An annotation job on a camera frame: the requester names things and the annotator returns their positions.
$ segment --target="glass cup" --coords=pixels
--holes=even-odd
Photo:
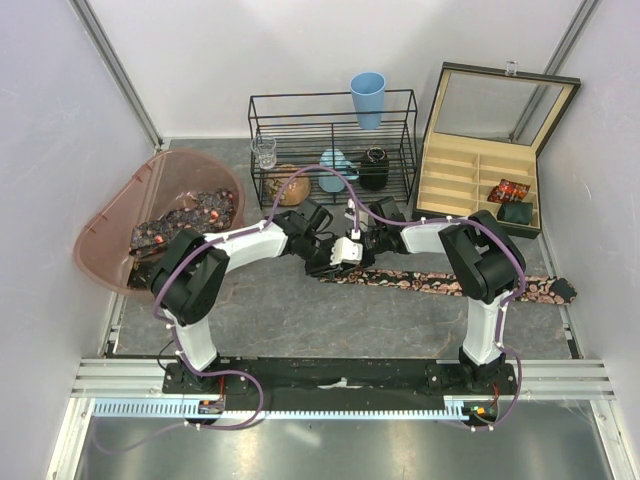
[[[251,151],[256,156],[260,168],[269,170],[278,161],[276,157],[276,139],[258,135],[251,140]]]

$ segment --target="white wall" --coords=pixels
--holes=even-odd
[[[4,2],[0,45],[0,464],[30,480],[110,295],[74,240],[152,148],[68,2]]]
[[[542,211],[575,284],[581,344],[602,358],[640,446],[640,4],[601,2],[562,73],[583,80],[540,158]]]
[[[223,137],[249,135],[251,94],[344,91],[365,70],[415,89],[425,119],[443,61],[540,72],[579,1],[91,4],[162,134]]]

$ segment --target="blue plastic cup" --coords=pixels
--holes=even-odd
[[[384,89],[387,86],[385,78],[376,72],[364,72],[351,79],[351,98],[353,106],[358,112],[358,125],[363,130],[375,130],[382,121],[381,113],[384,108]]]

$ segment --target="black jar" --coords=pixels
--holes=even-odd
[[[389,157],[384,148],[371,147],[364,152],[360,166],[360,185],[371,191],[382,190],[389,180]]]

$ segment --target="pink plastic basket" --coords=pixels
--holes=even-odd
[[[131,232],[138,223],[158,219],[179,208],[188,193],[227,188],[233,193],[231,230],[244,225],[244,188],[224,163],[195,150],[167,150],[151,158],[118,194],[83,228],[73,255],[92,280],[125,295],[148,296],[127,287],[133,259]]]

